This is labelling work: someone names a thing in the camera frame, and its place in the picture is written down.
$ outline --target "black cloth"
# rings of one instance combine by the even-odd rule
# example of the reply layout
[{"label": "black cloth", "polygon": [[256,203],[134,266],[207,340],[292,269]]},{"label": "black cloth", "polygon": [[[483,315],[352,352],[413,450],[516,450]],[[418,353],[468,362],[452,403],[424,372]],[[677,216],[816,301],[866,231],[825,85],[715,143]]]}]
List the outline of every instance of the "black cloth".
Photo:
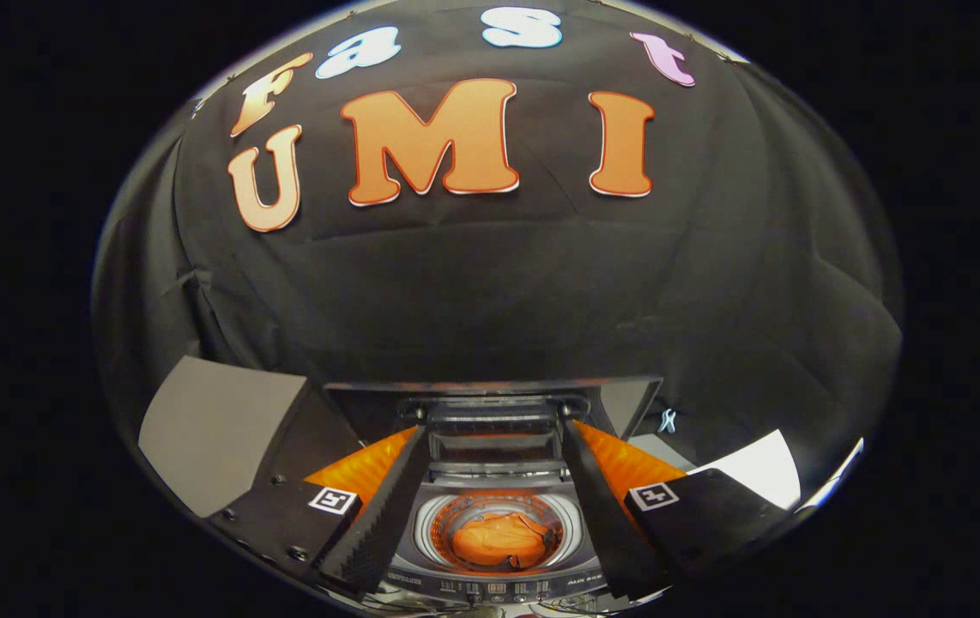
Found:
[{"label": "black cloth", "polygon": [[[393,3],[274,52],[189,103],[113,206],[94,272],[99,367],[125,435],[183,354],[312,382],[456,382],[662,375],[683,412],[675,447],[722,457],[779,429],[804,496],[874,430],[902,343],[893,239],[858,161],[822,118],[752,65],[654,22],[562,1],[561,43],[498,48],[485,7]],[[402,50],[319,81],[330,48],[374,27]],[[685,55],[671,82],[628,33]],[[243,89],[302,52],[275,109],[238,137]],[[516,191],[401,195],[357,208],[353,126],[341,106],[396,92],[430,118],[462,79],[517,85],[507,102]],[[654,106],[649,196],[600,195],[608,90]],[[279,231],[240,219],[227,163],[301,124],[301,203]]]}]

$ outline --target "orange garment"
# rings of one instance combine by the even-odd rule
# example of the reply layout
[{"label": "orange garment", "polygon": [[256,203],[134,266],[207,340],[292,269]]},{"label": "orange garment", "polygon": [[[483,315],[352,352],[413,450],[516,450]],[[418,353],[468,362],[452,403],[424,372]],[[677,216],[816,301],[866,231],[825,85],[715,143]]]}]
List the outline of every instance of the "orange garment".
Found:
[{"label": "orange garment", "polygon": [[524,513],[487,513],[482,521],[473,519],[456,531],[451,550],[484,567],[495,567],[507,559],[511,567],[528,568],[546,553],[546,533],[544,525]]}]

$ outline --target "black background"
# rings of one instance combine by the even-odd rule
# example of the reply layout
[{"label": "black background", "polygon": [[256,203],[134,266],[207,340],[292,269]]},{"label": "black background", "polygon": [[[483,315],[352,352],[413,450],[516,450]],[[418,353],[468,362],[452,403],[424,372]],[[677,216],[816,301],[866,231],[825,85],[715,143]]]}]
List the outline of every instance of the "black background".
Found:
[{"label": "black background", "polygon": [[[0,614],[333,613],[141,477],[110,427],[87,309],[101,223],[146,140],[322,8],[0,3]],[[898,236],[906,344],[880,434],[822,512],[642,615],[980,615],[980,3],[667,11],[854,149]]]}]

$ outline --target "fisheye lens view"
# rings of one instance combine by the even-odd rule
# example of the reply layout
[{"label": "fisheye lens view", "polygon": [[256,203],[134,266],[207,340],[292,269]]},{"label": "fisheye lens view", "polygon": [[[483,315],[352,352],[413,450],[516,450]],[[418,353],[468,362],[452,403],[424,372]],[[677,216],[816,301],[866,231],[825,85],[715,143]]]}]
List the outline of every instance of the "fisheye lens view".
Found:
[{"label": "fisheye lens view", "polygon": [[152,128],[101,228],[130,461],[334,611],[675,608],[843,492],[890,396],[846,136],[675,15],[517,4],[305,15]]}]

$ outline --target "letter m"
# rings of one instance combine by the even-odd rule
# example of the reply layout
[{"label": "letter m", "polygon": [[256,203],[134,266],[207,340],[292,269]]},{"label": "letter m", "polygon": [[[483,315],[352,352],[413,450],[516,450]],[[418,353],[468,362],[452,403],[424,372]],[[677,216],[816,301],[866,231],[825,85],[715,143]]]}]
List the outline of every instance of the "letter m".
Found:
[{"label": "letter m", "polygon": [[428,122],[395,91],[349,101],[342,118],[353,121],[357,175],[349,201],[372,206],[399,197],[399,183],[387,175],[387,156],[413,191],[425,195],[448,146],[448,191],[513,191],[521,177],[505,152],[505,103],[516,93],[517,86],[503,79],[467,79],[448,90]]}]

